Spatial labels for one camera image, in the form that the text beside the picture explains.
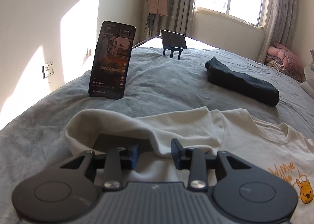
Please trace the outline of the white Winnie sweatshirt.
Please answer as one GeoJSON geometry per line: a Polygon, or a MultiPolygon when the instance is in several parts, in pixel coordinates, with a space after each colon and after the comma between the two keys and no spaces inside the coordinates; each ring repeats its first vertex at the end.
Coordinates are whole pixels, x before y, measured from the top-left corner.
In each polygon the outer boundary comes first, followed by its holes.
{"type": "Polygon", "coordinates": [[[94,150],[118,136],[143,139],[151,152],[142,153],[125,181],[182,181],[188,173],[176,169],[170,142],[216,154],[225,150],[287,181],[298,194],[293,223],[313,223],[313,140],[286,123],[268,123],[245,109],[227,111],[206,107],[131,118],[113,111],[87,109],[66,125],[64,136],[72,154],[94,150]]]}

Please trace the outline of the grey bed sheet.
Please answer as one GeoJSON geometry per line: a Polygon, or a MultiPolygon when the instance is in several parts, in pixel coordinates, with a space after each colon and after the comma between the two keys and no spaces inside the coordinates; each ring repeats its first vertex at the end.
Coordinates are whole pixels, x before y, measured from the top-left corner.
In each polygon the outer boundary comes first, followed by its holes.
{"type": "Polygon", "coordinates": [[[313,99],[301,84],[266,65],[187,39],[179,60],[162,56],[160,39],[132,51],[125,95],[121,100],[90,97],[90,73],[44,97],[1,130],[1,223],[16,223],[11,203],[14,186],[30,174],[70,155],[63,137],[68,121],[84,109],[106,109],[131,117],[206,106],[209,110],[244,108],[256,118],[286,123],[313,138],[313,99]],[[269,107],[208,82],[205,63],[217,58],[231,70],[271,83],[280,101],[269,107]]]}

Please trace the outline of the folded black garment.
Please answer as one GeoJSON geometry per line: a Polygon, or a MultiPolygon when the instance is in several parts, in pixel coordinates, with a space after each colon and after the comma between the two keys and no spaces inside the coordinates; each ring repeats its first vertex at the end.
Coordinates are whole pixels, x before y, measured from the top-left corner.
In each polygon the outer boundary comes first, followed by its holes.
{"type": "Polygon", "coordinates": [[[213,57],[205,63],[210,83],[237,92],[274,107],[279,103],[279,91],[267,81],[229,69],[213,57]]]}

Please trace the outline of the upright smartphone playing video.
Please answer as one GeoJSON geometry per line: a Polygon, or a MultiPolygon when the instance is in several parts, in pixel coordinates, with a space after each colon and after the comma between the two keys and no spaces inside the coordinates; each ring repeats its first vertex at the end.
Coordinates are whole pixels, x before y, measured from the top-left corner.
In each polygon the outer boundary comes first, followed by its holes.
{"type": "Polygon", "coordinates": [[[125,92],[136,27],[104,21],[97,41],[88,94],[121,99],[125,92]]]}

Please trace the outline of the blue phone stand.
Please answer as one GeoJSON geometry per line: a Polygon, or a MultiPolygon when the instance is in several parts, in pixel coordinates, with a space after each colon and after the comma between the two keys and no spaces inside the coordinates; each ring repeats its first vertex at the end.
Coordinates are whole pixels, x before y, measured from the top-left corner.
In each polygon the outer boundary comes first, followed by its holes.
{"type": "Polygon", "coordinates": [[[167,50],[170,50],[170,58],[173,58],[173,54],[175,52],[178,52],[178,57],[177,59],[180,60],[180,57],[181,57],[181,53],[183,51],[182,48],[178,48],[178,47],[174,47],[174,46],[163,46],[163,56],[165,56],[165,53],[167,50]]]}

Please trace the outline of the landscape phone on stand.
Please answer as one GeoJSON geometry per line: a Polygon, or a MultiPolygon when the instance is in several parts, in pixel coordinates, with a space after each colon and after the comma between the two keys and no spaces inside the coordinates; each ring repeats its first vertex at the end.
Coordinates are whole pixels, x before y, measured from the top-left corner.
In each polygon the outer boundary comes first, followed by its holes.
{"type": "Polygon", "coordinates": [[[186,39],[183,34],[171,32],[167,30],[160,30],[162,43],[164,46],[186,49],[186,39]]]}

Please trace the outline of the folded grey quilt stack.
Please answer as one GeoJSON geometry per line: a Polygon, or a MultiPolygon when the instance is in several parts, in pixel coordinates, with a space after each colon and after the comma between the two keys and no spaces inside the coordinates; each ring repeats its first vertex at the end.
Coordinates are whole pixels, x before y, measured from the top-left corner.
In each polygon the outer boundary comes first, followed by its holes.
{"type": "Polygon", "coordinates": [[[304,68],[306,80],[301,84],[301,88],[314,99],[314,51],[310,50],[312,62],[304,68]]]}

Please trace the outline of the pink pillow pile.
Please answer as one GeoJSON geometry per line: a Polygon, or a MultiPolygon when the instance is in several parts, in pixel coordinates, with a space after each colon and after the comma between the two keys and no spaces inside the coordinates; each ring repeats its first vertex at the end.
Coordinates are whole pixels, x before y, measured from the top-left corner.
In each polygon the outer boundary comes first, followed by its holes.
{"type": "Polygon", "coordinates": [[[302,83],[304,72],[298,56],[284,45],[279,43],[274,45],[267,50],[265,65],[302,83]]]}

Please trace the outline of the right grey star curtain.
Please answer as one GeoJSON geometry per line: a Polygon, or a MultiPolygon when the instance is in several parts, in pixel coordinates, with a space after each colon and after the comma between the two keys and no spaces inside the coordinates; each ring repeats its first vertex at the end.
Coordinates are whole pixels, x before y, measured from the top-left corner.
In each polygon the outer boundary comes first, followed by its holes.
{"type": "Polygon", "coordinates": [[[256,57],[258,63],[264,63],[268,48],[275,42],[289,49],[292,47],[297,14],[298,0],[268,1],[264,40],[256,57]]]}

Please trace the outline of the grey star curtain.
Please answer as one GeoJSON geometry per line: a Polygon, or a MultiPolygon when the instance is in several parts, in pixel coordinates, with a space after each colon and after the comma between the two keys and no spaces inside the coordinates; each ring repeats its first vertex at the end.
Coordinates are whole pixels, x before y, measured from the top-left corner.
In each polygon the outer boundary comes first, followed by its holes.
{"type": "Polygon", "coordinates": [[[155,15],[150,36],[157,36],[160,30],[168,30],[191,36],[194,21],[195,0],[167,0],[167,14],[155,15]]]}
{"type": "Polygon", "coordinates": [[[292,47],[297,14],[298,0],[268,1],[264,40],[256,57],[258,63],[264,63],[268,48],[275,42],[289,49],[292,47]]]}

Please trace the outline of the left grey star curtain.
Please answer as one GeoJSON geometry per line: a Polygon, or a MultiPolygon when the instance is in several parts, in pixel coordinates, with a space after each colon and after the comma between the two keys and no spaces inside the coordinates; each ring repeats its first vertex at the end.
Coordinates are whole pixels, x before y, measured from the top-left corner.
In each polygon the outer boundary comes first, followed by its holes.
{"type": "Polygon", "coordinates": [[[155,15],[150,36],[157,36],[160,30],[168,30],[191,36],[194,21],[195,0],[167,0],[167,14],[155,15]]]}

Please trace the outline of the white wall socket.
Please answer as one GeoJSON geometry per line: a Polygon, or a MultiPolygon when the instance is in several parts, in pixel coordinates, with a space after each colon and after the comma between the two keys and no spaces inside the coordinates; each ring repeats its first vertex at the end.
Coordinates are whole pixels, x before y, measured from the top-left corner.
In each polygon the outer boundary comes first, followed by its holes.
{"type": "Polygon", "coordinates": [[[53,75],[54,74],[53,62],[44,64],[42,66],[42,73],[43,73],[43,78],[47,78],[47,77],[53,75]]]}

